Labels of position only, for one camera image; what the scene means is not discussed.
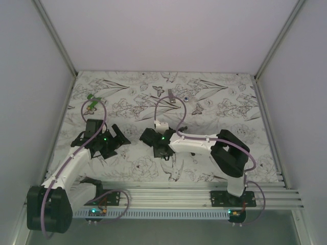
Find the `black fuse box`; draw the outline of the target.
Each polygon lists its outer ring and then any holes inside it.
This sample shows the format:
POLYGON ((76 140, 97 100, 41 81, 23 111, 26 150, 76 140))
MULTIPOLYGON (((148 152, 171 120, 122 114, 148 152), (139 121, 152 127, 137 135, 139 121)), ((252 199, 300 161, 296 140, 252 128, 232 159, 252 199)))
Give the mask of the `black fuse box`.
POLYGON ((154 129, 146 128, 140 136, 139 140, 147 146, 152 147, 156 138, 156 134, 157 133, 154 129))

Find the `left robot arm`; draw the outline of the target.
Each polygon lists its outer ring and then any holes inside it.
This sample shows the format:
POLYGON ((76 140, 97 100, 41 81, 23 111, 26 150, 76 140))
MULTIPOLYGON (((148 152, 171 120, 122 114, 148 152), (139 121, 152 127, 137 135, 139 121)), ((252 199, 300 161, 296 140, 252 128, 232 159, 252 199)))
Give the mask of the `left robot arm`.
POLYGON ((80 171, 96 157, 108 159, 116 150, 130 144, 116 124, 112 136, 107 124, 100 119, 88 119, 85 130, 71 143, 64 161, 39 186, 27 193, 27 227, 43 233, 65 233, 76 211, 91 206, 89 222, 104 217, 108 206, 117 206, 123 191, 104 189, 100 180, 85 177, 78 180, 80 171))

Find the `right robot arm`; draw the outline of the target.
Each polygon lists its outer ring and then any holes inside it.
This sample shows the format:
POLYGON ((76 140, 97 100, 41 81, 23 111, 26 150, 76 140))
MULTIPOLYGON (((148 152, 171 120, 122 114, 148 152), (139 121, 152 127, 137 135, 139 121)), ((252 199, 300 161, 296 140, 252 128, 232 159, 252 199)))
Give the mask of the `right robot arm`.
POLYGON ((176 153, 192 153, 212 157, 214 166, 227 180, 227 202, 239 206, 245 200, 244 167, 250 157, 250 149, 228 130, 216 135, 192 135, 168 129, 164 133, 147 128, 148 139, 143 142, 153 148, 155 158, 168 160, 176 153))

